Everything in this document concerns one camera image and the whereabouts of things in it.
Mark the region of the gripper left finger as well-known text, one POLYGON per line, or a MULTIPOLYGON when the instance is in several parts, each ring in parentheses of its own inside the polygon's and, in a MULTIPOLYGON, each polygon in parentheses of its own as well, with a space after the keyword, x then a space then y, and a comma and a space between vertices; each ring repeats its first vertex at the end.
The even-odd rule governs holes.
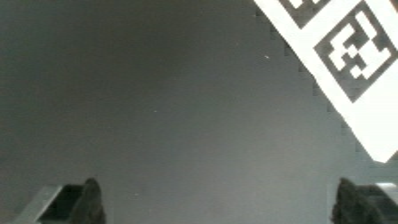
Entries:
POLYGON ((82 184, 46 185, 11 224, 107 224, 96 179, 82 184))

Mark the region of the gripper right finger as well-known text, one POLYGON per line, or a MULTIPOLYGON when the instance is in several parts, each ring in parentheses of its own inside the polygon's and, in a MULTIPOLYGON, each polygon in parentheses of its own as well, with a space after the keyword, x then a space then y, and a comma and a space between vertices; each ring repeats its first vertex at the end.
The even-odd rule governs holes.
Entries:
POLYGON ((339 179, 332 224, 398 224, 398 203, 375 185, 357 185, 339 179))

